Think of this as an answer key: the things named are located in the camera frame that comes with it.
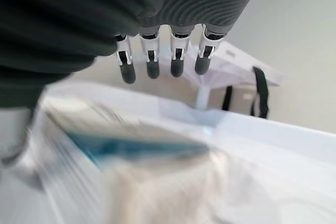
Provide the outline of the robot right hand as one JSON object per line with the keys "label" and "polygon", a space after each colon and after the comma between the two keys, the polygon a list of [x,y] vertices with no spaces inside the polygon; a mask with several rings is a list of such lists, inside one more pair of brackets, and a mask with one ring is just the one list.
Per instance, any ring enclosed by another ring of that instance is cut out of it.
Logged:
{"label": "robot right hand", "polygon": [[222,39],[250,0],[1,0],[1,166],[24,152],[46,85],[117,54],[126,83],[135,80],[128,39],[139,35],[151,78],[158,75],[161,25],[172,30],[171,72],[179,76],[187,39],[204,33],[195,63],[205,74]]}

